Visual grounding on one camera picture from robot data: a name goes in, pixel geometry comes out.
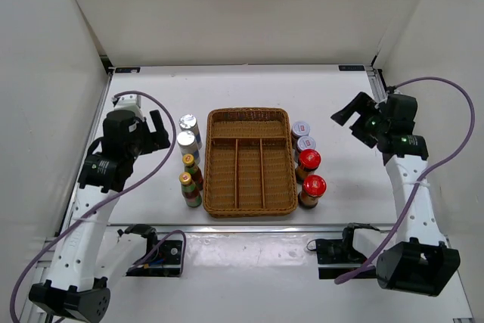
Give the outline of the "silver lid shaker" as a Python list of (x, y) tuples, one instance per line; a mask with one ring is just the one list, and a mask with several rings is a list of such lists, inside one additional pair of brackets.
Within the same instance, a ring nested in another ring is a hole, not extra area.
[(186, 130), (194, 133), (195, 140), (197, 143), (197, 148), (201, 149), (203, 146), (203, 142), (201, 139), (201, 134), (198, 126), (198, 121), (195, 115), (193, 114), (185, 114), (180, 117), (178, 121), (179, 127), (181, 130)]
[(176, 141), (182, 155), (192, 154), (195, 162), (200, 162), (200, 149), (195, 134), (190, 130), (183, 130), (177, 134)]

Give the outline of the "white lid jar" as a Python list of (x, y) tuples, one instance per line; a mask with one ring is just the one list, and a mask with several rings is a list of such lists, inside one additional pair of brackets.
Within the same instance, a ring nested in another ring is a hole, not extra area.
[(295, 155), (299, 155), (302, 151), (307, 149), (316, 149), (316, 141), (309, 135), (298, 138), (296, 142)]
[(292, 148), (296, 148), (298, 140), (303, 136), (308, 136), (310, 133), (310, 126), (306, 121), (298, 120), (296, 121), (290, 130)]

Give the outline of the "green label sauce bottle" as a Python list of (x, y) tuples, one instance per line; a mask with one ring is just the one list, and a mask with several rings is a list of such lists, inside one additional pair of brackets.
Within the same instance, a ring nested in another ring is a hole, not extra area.
[(181, 184), (181, 194), (185, 199), (185, 203), (192, 208), (199, 207), (202, 204), (202, 197), (191, 175), (188, 172), (183, 172), (179, 176), (179, 181)]
[(185, 172), (189, 173), (197, 188), (203, 190), (203, 175), (193, 154), (184, 154), (182, 157)]

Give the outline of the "red lid chili jar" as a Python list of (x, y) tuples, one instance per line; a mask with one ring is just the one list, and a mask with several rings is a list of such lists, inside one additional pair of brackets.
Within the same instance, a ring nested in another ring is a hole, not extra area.
[(305, 149), (299, 153), (295, 168), (296, 181), (300, 184), (318, 169), (321, 164), (321, 155), (315, 149)]
[(298, 194), (299, 205), (306, 209), (315, 208), (319, 199), (327, 190), (326, 181), (319, 175), (309, 175), (302, 184)]

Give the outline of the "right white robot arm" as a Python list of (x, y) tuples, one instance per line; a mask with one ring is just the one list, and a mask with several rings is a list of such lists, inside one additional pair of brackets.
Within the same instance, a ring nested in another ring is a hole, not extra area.
[(343, 126), (354, 114), (352, 135), (383, 156), (389, 176), (397, 220), (387, 234), (368, 226), (352, 226), (352, 236), (340, 242), (340, 255), (361, 266), (335, 279), (344, 284), (373, 272), (379, 286), (386, 290), (440, 295), (461, 263), (457, 250), (448, 247), (439, 230), (425, 172), (428, 170), (427, 143), (415, 135), (417, 100), (391, 94), (377, 103), (359, 92), (332, 120)]

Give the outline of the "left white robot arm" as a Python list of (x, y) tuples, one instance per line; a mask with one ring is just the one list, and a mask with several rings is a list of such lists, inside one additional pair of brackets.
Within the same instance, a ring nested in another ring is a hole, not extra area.
[(126, 181), (142, 155), (173, 146), (158, 110), (145, 118), (137, 105), (115, 107), (102, 124), (102, 135), (88, 149), (69, 227), (45, 281), (28, 298), (50, 315), (80, 322), (100, 322), (110, 303), (110, 289), (134, 266), (159, 252), (155, 228), (134, 224), (115, 246), (99, 255), (110, 215), (121, 196), (139, 187)]

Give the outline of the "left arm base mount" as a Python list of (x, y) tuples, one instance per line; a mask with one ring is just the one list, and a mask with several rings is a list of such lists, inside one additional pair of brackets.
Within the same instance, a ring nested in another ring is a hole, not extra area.
[(174, 230), (160, 240), (149, 238), (147, 259), (135, 263), (126, 273), (129, 277), (180, 278), (185, 264), (187, 237)]

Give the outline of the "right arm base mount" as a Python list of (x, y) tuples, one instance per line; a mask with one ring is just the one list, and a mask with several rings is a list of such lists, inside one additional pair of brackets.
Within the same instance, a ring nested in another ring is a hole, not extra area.
[(316, 255), (320, 280), (334, 280), (356, 270), (366, 260), (361, 253), (345, 250), (341, 239), (310, 240), (306, 250)]

